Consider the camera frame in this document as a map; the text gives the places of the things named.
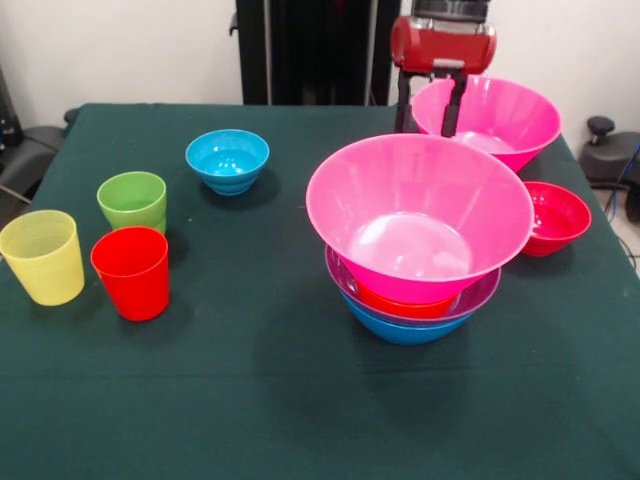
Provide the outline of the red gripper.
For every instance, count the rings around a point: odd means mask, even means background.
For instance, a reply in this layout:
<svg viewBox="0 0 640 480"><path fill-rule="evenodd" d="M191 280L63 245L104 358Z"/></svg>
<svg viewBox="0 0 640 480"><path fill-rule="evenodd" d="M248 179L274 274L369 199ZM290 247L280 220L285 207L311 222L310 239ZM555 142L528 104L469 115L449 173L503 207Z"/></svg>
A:
<svg viewBox="0 0 640 480"><path fill-rule="evenodd" d="M484 73L497 48L497 33L491 24L398 17L391 32L391 56L399 68L395 133L419 133L411 108L413 74L427 75L459 71L445 107L441 135L452 138L457 131L461 101L468 75Z"/></svg>

